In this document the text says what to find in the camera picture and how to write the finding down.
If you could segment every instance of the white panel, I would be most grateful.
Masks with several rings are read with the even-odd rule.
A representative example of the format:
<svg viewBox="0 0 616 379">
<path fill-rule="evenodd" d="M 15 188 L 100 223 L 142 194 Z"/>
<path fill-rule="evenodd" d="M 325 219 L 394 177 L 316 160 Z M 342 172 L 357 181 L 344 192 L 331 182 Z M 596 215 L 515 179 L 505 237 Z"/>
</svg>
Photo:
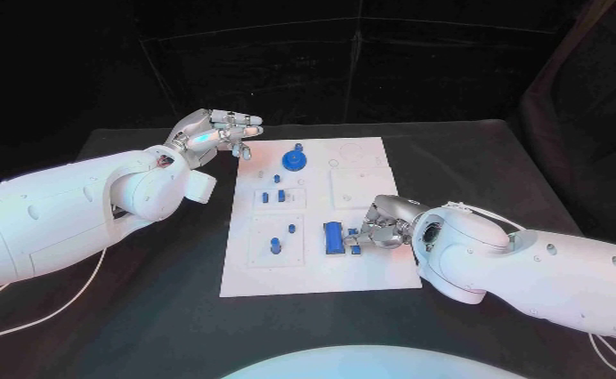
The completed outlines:
<svg viewBox="0 0 616 379">
<path fill-rule="evenodd" d="M 296 143 L 303 145 L 307 165 L 299 172 L 290 172 L 282 159 Z M 349 228 L 361 228 L 375 195 L 398 194 L 381 139 L 247 141 L 247 144 L 253 159 L 238 163 L 221 296 L 421 287 L 408 246 L 395 250 L 367 246 L 361 255 L 351 254 L 351 250 L 345 254 L 325 254 L 323 223 L 341 222 L 344 233 Z M 335 201 L 333 180 L 351 192 L 351 205 Z M 289 205 L 287 201 L 277 202 L 279 190 L 287 194 Z M 267 205 L 261 202 L 264 191 L 270 194 Z M 256 226 L 254 220 L 266 217 L 266 224 Z M 303 218 L 303 257 L 284 257 L 286 253 L 299 253 L 299 244 L 293 244 L 300 238 L 282 239 L 282 254 L 270 252 L 270 240 L 287 230 L 289 217 Z M 299 236 L 299 232 L 297 229 L 292 235 Z"/>
<path fill-rule="evenodd" d="M 289 225 L 296 232 L 289 232 Z M 271 251 L 271 240 L 279 238 L 282 251 Z M 248 267 L 303 266 L 305 264 L 305 217 L 302 214 L 258 214 L 250 226 Z"/>
</svg>

